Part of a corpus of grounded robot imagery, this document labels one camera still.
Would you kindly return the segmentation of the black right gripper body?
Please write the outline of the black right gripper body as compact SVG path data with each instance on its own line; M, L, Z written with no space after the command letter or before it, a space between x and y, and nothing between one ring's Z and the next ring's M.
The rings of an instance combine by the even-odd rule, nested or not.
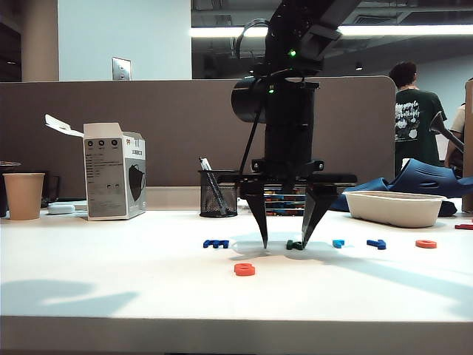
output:
M234 183L248 194L255 183L280 186L288 194L296 186L310 183L354 186L353 174L323 173L324 161L312 159L314 101L319 88L305 81L239 81L231 93L236 116L253 124L265 125L264 156L253 160L252 174L244 174L254 133L250 134L238 172L225 173L220 183Z

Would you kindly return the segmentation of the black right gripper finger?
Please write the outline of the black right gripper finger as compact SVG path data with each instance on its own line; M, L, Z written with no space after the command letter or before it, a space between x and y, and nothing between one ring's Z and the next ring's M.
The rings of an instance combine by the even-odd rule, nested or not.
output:
M328 185L311 185L305 189L305 208L302 222L302 246L310 237L331 204L337 199L337 188Z
M246 196L246 201L258 224L263 247L266 249L268 244L268 228L264 197L261 194L249 194Z

